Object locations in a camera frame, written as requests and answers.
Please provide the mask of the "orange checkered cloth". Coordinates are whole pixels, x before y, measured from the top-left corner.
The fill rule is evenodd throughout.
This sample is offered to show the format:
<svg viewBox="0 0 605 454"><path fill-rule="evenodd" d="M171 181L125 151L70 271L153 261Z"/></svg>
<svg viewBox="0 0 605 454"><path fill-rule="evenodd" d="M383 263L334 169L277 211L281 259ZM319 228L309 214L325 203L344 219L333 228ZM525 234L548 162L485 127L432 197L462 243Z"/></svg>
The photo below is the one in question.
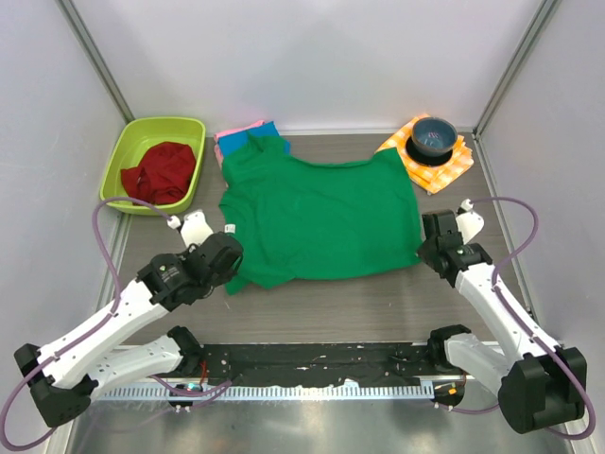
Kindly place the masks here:
<svg viewBox="0 0 605 454"><path fill-rule="evenodd" d="M428 166L415 162L411 155L406 151L406 143L412 136L412 130L415 124L425 118L429 118L428 113L413 117L402 128L390 136L377 150L396 148L397 152L406 168L409 178L429 195L437 194L450 183L454 182L463 173L469 170L473 164L473 153L466 145L461 134L458 134L457 140L453 146L452 156L449 160L440 166Z"/></svg>

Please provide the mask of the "green t shirt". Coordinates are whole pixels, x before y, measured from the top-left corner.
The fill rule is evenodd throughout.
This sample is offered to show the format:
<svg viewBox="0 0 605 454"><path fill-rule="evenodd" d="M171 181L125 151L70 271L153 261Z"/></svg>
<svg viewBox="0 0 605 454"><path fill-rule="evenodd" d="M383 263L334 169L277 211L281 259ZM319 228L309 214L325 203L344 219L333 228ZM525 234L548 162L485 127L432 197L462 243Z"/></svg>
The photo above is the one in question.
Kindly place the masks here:
<svg viewBox="0 0 605 454"><path fill-rule="evenodd" d="M243 247L229 294L249 284L350 279L419 263L417 199L396 149L326 164L287 154L285 144L252 136L223 160L219 208Z"/></svg>

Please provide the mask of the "dark blue ceramic bowl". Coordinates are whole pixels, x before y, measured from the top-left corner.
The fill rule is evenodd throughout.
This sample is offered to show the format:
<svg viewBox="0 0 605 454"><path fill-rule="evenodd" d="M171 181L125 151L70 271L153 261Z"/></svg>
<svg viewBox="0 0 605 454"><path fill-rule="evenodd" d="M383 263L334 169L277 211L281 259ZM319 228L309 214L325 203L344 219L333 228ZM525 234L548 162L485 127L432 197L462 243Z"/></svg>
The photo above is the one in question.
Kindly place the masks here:
<svg viewBox="0 0 605 454"><path fill-rule="evenodd" d="M458 140L458 132L448 121L438 117L419 119L412 127L412 143L425 156L437 157L449 152Z"/></svg>

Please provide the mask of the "pink t shirt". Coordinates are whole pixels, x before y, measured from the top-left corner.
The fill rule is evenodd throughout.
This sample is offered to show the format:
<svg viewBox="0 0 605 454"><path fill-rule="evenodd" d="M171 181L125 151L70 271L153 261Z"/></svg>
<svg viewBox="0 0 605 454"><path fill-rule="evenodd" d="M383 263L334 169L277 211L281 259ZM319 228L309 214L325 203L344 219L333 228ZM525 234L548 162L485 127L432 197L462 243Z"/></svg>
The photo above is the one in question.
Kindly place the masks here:
<svg viewBox="0 0 605 454"><path fill-rule="evenodd" d="M249 130L249 129L252 129L252 128L260 127L260 126L263 126L264 124L265 124L264 120L257 120L255 122L249 124L246 127L237 128L237 129L230 129L230 130L224 130L224 131L220 131L220 132L216 133L214 135L214 140L215 140L214 154L215 154L218 166L222 167L223 160L224 160L223 153L222 153L220 145L218 143L218 140L220 138L225 137L225 136L229 136L229 135L233 135L233 134L236 134L236 133L241 132L241 131L246 131L246 130Z"/></svg>

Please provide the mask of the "blue t shirt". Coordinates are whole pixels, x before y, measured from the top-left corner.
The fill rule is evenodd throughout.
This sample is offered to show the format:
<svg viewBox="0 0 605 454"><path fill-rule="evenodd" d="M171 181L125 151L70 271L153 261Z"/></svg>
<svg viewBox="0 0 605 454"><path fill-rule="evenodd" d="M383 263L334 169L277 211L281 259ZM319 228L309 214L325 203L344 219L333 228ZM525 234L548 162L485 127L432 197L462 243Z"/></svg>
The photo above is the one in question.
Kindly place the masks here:
<svg viewBox="0 0 605 454"><path fill-rule="evenodd" d="M222 137L218 140L218 143L224 158L231 156L248 144L257 147L261 151L275 148L283 154L290 153L290 143L280 137L273 121L265 121L263 126Z"/></svg>

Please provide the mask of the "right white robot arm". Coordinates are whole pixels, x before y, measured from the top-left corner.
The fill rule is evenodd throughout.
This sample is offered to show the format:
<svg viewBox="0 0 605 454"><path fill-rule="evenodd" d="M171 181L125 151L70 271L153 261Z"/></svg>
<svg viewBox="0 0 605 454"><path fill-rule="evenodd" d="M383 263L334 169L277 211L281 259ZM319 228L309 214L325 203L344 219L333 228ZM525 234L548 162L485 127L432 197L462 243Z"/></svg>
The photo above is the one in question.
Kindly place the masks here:
<svg viewBox="0 0 605 454"><path fill-rule="evenodd" d="M575 347L550 337L511 294L492 259L473 241L483 226L470 207L422 216L420 259L464 297L498 342L493 350L461 324L431 332L427 362L440 374L459 368L497 399L520 434L583 417L587 362Z"/></svg>

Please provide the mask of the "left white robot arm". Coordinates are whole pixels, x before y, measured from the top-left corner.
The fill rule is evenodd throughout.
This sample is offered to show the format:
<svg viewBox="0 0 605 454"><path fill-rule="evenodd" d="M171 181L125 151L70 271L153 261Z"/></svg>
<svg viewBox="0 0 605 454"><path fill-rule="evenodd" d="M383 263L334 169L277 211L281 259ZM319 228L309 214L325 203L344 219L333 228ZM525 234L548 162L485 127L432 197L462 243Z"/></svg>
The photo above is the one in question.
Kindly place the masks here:
<svg viewBox="0 0 605 454"><path fill-rule="evenodd" d="M241 244L222 232L181 253L158 254L137 272L118 301L53 342L26 343L16 350L15 361L45 424L58 428L103 393L143 377L194 375L203 350L182 326L141 347L121 353L113 349L141 328L228 283L242 258Z"/></svg>

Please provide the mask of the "black saucer plate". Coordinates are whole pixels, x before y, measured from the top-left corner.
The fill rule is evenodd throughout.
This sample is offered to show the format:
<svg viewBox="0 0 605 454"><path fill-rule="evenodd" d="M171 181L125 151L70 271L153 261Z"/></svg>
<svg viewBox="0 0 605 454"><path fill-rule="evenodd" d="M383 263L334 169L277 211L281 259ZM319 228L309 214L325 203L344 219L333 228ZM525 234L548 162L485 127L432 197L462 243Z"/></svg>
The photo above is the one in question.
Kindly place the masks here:
<svg viewBox="0 0 605 454"><path fill-rule="evenodd" d="M442 166L453 158L457 140L456 134L445 136L436 132L421 136L419 141L412 136L406 141L406 153L419 165Z"/></svg>

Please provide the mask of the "red t shirt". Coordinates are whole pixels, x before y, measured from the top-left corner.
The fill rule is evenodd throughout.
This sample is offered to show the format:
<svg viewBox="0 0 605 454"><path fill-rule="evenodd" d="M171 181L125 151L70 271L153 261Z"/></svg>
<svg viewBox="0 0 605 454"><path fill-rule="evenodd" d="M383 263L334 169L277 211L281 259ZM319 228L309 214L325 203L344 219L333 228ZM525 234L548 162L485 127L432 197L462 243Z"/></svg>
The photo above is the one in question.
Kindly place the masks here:
<svg viewBox="0 0 605 454"><path fill-rule="evenodd" d="M162 142L149 148L137 166L121 169L121 183L131 198L154 205L176 203L188 192L196 163L190 146Z"/></svg>

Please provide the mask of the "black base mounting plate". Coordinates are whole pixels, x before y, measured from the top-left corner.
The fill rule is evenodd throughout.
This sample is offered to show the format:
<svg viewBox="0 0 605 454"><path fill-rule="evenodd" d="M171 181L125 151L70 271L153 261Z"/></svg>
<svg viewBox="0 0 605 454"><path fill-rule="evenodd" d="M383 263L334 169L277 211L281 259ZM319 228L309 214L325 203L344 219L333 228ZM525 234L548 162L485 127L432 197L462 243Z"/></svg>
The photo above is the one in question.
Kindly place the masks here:
<svg viewBox="0 0 605 454"><path fill-rule="evenodd" d="M417 385L422 376L461 375L412 342L206 344L198 370L212 385L324 388Z"/></svg>

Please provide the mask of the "lime green plastic basin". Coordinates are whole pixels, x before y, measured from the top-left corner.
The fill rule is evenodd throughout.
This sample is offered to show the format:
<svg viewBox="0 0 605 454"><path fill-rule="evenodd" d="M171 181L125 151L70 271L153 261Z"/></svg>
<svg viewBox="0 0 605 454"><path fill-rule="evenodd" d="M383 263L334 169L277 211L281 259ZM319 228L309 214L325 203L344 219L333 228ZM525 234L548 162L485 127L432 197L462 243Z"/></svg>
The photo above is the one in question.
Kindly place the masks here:
<svg viewBox="0 0 605 454"><path fill-rule="evenodd" d="M114 201L113 198L126 197L121 183L120 170L137 166L147 150L162 142L175 142L192 148L196 158L196 167L185 197L180 201L166 205L156 205L168 214L185 211L191 205L201 173L206 128L194 118L160 116L140 118L130 122L122 131L105 170L99 197L107 200L109 206L127 214L153 216L148 207L131 201Z"/></svg>

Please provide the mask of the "perforated metal rail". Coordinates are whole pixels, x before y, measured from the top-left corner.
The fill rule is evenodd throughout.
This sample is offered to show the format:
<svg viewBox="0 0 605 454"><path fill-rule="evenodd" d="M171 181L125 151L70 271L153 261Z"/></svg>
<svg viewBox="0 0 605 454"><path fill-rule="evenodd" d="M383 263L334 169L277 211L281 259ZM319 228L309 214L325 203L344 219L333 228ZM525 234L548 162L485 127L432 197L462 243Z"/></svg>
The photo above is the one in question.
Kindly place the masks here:
<svg viewBox="0 0 605 454"><path fill-rule="evenodd" d="M431 381L422 381L420 385L361 387L356 382L346 380L340 386L325 388L234 386L219 398L225 401L424 400L434 398L434 387ZM101 397L103 401L185 399L187 396L175 395L161 384L150 381L116 388Z"/></svg>

